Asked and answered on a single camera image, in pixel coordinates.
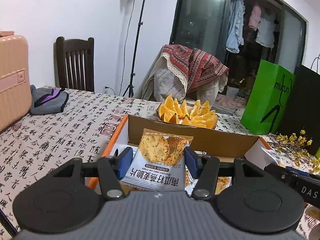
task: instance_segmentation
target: silver screw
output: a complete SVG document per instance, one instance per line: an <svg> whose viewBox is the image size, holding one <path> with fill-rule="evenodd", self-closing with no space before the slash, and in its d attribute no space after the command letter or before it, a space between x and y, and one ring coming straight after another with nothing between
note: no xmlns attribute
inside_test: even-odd
<svg viewBox="0 0 320 240"><path fill-rule="evenodd" d="M207 196L209 196L209 194L210 194L210 192L208 190L204 189L204 188L197 189L195 191L195 195L197 197L207 197Z"/></svg>
<svg viewBox="0 0 320 240"><path fill-rule="evenodd" d="M107 196L111 198L119 198L122 196L122 192L118 189L112 189L107 192Z"/></svg>

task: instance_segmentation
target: pink suitcase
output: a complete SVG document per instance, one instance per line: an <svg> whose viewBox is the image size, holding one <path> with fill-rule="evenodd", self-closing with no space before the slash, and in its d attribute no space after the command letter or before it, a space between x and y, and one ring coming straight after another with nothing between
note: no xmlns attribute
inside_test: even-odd
<svg viewBox="0 0 320 240"><path fill-rule="evenodd" d="M30 106L27 40L0 31L0 131L24 116Z"/></svg>

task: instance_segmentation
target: tripod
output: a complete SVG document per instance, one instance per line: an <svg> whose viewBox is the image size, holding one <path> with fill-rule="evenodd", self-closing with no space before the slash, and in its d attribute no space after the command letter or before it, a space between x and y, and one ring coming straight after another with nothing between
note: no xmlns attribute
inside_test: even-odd
<svg viewBox="0 0 320 240"><path fill-rule="evenodd" d="M129 98L133 97L133 88L134 86L132 85L132 81L133 81L133 77L136 75L134 73L134 64L136 61L136 54L137 54L137 46L138 46L138 39L139 39L139 33L140 33L140 27L141 25L143 25L142 20L142 13L143 13L143 8L144 8L144 3L146 0L143 0L142 2L142 7L141 7L141 12L140 12L140 19L139 19L139 23L138 23L138 30L137 30L137 36L136 36L136 44L134 46L134 52L133 52L133 59L132 59L132 67L131 67L131 75L130 75L130 84L128 85L127 89L125 90L125 92L123 93L123 97L125 96L125 94L127 93L127 91L129 90Z"/></svg>

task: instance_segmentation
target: wooden chair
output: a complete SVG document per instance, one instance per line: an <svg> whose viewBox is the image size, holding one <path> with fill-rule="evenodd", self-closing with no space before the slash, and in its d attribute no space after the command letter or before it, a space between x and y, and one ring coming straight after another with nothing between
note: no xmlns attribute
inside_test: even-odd
<svg viewBox="0 0 320 240"><path fill-rule="evenodd" d="M56 59L60 87L94 92L94 39L56 40Z"/></svg>

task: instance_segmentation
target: patterned shawl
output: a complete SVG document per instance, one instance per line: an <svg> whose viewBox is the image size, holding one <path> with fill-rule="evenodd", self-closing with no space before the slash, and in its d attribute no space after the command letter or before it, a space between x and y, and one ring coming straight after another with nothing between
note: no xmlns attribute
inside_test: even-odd
<svg viewBox="0 0 320 240"><path fill-rule="evenodd" d="M161 56L167 59L168 69L180 79L186 93L197 90L223 74L223 86L227 84L229 68L215 56L200 49L189 49L178 44L164 45Z"/></svg>

